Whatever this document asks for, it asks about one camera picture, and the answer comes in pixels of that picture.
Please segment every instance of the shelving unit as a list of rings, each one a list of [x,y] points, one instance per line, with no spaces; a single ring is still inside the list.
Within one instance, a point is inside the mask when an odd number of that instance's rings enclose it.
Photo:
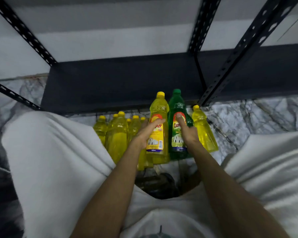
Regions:
[[[201,51],[221,0],[201,0],[186,53],[57,62],[4,0],[0,15],[50,65],[41,107],[58,114],[147,108],[157,91],[182,90],[188,104],[298,93],[298,44],[263,47],[298,0],[267,0],[234,49]]]

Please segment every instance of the bottle label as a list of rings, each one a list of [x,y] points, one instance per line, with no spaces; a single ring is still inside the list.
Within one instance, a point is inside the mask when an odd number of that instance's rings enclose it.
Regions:
[[[150,123],[156,119],[162,119],[160,114],[155,114],[151,117]],[[158,124],[151,133],[146,150],[148,152],[161,152],[163,150],[163,124]]]
[[[173,115],[171,147],[173,151],[183,152],[186,151],[187,148],[182,139],[181,126],[176,119],[177,114],[181,114],[184,122],[187,124],[186,116],[183,112],[176,112]]]

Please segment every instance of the person's left hand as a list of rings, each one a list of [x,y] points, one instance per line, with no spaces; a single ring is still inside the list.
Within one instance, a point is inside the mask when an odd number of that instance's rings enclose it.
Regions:
[[[166,119],[156,119],[152,123],[148,123],[148,119],[144,120],[141,124],[137,135],[132,139],[133,142],[137,142],[141,149],[147,147],[147,140],[149,139],[153,129],[158,125],[162,124]]]

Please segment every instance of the marble floor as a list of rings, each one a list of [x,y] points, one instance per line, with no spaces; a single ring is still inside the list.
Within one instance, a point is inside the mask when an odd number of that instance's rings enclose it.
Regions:
[[[1,84],[19,93],[31,102],[40,105],[47,77],[28,78],[2,81]],[[0,93],[0,137],[6,125],[21,114],[30,111],[29,108]],[[203,111],[208,116],[219,151],[212,153],[219,164],[228,154],[234,154],[252,134],[275,134],[289,131],[298,131],[298,96],[276,97],[256,100],[238,100],[232,102],[217,102]],[[149,110],[126,110],[126,117],[140,115],[149,117]],[[92,126],[100,115],[111,119],[113,112],[88,115],[72,115],[68,118],[79,123]],[[188,172],[196,170],[194,161],[172,162],[155,167],[157,173],[168,172],[177,181],[180,179],[180,166],[186,165]],[[9,165],[5,151],[0,144],[0,184],[11,183]],[[3,204],[4,218],[0,219],[0,227],[13,224],[16,230],[24,228],[22,210],[17,200]],[[21,237],[22,232],[5,237]]]

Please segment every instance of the person's left arm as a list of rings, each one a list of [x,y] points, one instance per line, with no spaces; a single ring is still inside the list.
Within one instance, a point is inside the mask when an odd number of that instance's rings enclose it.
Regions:
[[[83,210],[71,238],[119,236],[131,200],[140,151],[146,147],[155,126],[163,122],[155,120],[131,140],[116,167]]]

